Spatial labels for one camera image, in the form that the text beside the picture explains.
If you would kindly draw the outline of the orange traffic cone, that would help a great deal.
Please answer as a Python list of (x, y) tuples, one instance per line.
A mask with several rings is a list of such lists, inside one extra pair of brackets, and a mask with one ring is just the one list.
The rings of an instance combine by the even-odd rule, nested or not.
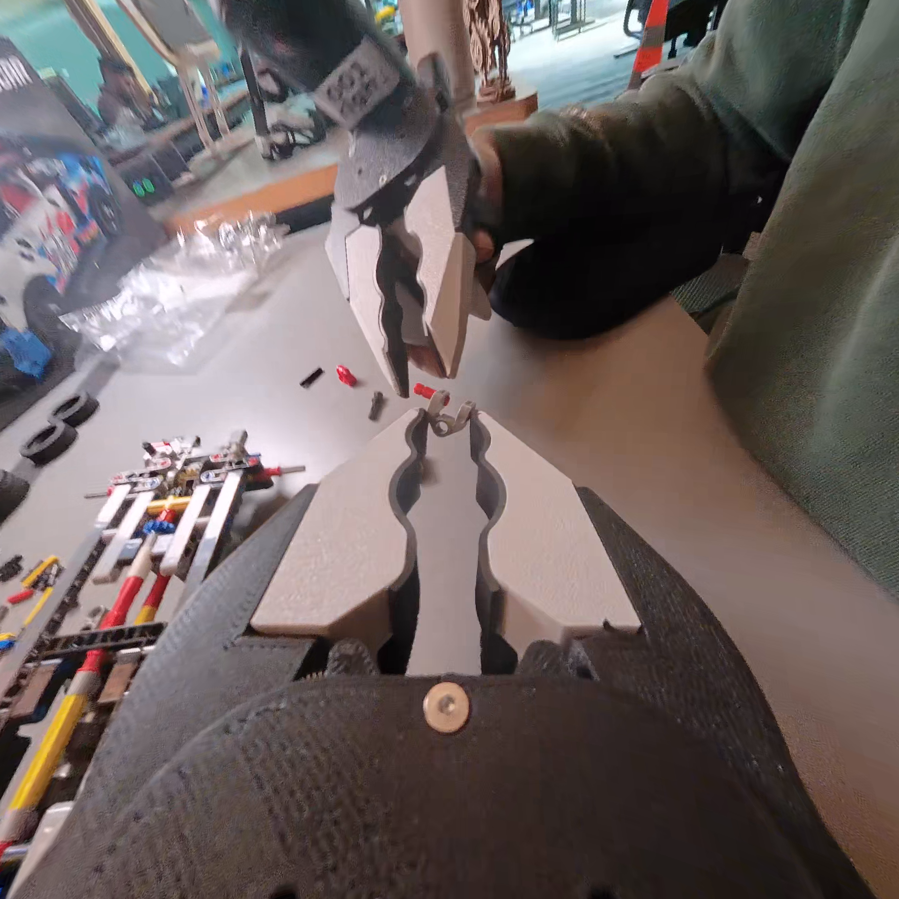
[(666, 43), (669, 1), (649, 3), (640, 43), (632, 63), (631, 83), (640, 84), (643, 75), (661, 62)]

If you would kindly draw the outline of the toy car chassis model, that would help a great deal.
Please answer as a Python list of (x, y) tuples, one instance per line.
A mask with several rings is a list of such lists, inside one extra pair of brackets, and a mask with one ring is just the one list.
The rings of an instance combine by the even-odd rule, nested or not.
[(97, 495), (83, 545), (17, 645), (2, 655), (2, 865), (79, 790), (100, 736), (174, 609), (207, 578), (244, 496), (303, 466), (265, 466), (237, 432), (144, 443), (139, 467)]

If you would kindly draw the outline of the black toy tyre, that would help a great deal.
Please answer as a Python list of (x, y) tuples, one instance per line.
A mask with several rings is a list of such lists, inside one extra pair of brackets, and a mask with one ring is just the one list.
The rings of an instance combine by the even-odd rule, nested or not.
[(81, 427), (98, 409), (98, 399), (87, 390), (81, 390), (63, 399), (48, 416), (50, 424), (62, 424), (74, 429)]
[(30, 484), (24, 478), (1, 468), (0, 523), (3, 526), (26, 500)]
[(19, 448), (19, 455), (36, 467), (44, 467), (67, 452), (77, 436), (76, 427), (67, 423), (48, 422)]

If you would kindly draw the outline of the grey insulated bottle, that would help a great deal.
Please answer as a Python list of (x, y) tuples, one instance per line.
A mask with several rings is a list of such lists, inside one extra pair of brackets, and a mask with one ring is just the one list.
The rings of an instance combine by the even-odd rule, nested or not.
[(414, 72), (436, 54), (442, 59), (454, 105), (468, 114), (476, 104), (475, 68), (469, 48), (461, 1), (399, 1), (398, 12)]

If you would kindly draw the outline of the toy car set box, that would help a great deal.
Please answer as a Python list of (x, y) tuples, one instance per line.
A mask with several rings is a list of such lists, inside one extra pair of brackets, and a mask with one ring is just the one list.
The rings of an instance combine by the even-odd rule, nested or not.
[(1, 333), (34, 333), (52, 352), (42, 380), (1, 346), (1, 428), (66, 379), (80, 338), (60, 316), (110, 299), (165, 242), (101, 150), (7, 38), (1, 40)]

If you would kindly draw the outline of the cluster of small toy pieces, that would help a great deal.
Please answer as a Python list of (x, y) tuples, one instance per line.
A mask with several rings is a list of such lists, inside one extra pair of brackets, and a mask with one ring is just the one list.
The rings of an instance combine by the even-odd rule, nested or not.
[(60, 559), (49, 556), (37, 563), (8, 594), (1, 606), (1, 654), (9, 652), (31, 628), (37, 615), (52, 596), (64, 572)]

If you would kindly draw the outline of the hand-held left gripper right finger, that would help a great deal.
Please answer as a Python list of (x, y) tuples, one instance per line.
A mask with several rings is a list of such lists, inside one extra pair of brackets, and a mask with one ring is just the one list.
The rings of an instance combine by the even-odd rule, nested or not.
[(470, 421), (481, 662), (520, 662), (534, 642), (627, 636), (641, 621), (575, 484), (484, 412)]

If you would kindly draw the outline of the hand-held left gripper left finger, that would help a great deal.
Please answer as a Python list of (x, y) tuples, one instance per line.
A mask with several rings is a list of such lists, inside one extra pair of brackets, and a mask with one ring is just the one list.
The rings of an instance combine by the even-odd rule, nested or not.
[(267, 637), (362, 642), (405, 671), (419, 612), (416, 538), (429, 423), (412, 409), (325, 475), (251, 619)]

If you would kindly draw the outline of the blue toy pieces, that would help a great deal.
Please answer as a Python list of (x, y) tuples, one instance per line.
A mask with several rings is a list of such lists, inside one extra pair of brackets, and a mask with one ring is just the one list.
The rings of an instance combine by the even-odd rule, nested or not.
[(5, 328), (1, 333), (2, 358), (13, 369), (30, 379), (42, 380), (52, 360), (51, 350), (31, 331)]

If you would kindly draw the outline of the wooden gear model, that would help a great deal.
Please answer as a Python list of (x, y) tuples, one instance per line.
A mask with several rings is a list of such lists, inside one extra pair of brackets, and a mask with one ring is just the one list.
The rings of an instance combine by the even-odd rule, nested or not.
[(462, 16), (468, 32), (469, 54), (477, 81), (478, 109), (517, 99), (509, 75), (511, 28), (526, 25), (533, 2), (463, 1)]

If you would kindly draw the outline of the clear plastic bags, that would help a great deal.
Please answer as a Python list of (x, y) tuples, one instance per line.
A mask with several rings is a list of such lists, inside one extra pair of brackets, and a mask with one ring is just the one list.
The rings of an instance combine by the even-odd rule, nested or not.
[(288, 234), (272, 213), (196, 221), (135, 266), (110, 299), (67, 312), (60, 322), (97, 351), (185, 367), (234, 304), (258, 288)]

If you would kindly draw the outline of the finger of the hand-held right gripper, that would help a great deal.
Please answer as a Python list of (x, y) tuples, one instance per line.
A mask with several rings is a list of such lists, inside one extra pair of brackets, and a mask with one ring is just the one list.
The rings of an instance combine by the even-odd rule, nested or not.
[(409, 358), (401, 336), (395, 255), (379, 226), (355, 214), (333, 214), (325, 252), (342, 296), (389, 387), (409, 397)]
[(476, 279), (476, 250), (456, 222), (445, 165), (429, 173), (403, 212), (403, 245), (412, 272), (403, 289), (403, 342), (427, 371), (455, 379), (469, 319), (488, 320)]

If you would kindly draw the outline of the wooden edged workbench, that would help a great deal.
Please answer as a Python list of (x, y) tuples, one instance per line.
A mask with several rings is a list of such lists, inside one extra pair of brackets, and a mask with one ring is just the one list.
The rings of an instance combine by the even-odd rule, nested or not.
[(196, 222), (236, 222), (250, 214), (279, 214), (331, 197), (346, 152), (344, 132), (327, 137), (281, 162), (263, 161), (253, 145), (244, 147), (205, 181), (185, 188), (152, 209), (173, 237)]

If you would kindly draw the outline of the person's right hand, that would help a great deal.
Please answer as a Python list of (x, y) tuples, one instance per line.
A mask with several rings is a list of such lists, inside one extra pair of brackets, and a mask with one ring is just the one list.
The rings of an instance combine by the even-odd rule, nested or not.
[(502, 165), (493, 134), (479, 129), (469, 139), (479, 168), (479, 183), (471, 212), (469, 239), (475, 249), (475, 274), (489, 292), (502, 247)]

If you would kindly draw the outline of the grey toy connector red pin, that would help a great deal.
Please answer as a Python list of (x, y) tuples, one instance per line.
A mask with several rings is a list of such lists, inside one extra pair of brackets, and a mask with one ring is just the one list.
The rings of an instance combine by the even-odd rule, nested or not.
[(438, 437), (447, 437), (461, 432), (476, 411), (472, 401), (463, 402), (455, 414), (447, 411), (450, 399), (445, 390), (434, 390), (420, 382), (414, 383), (412, 394), (427, 401), (425, 414), (428, 424)]

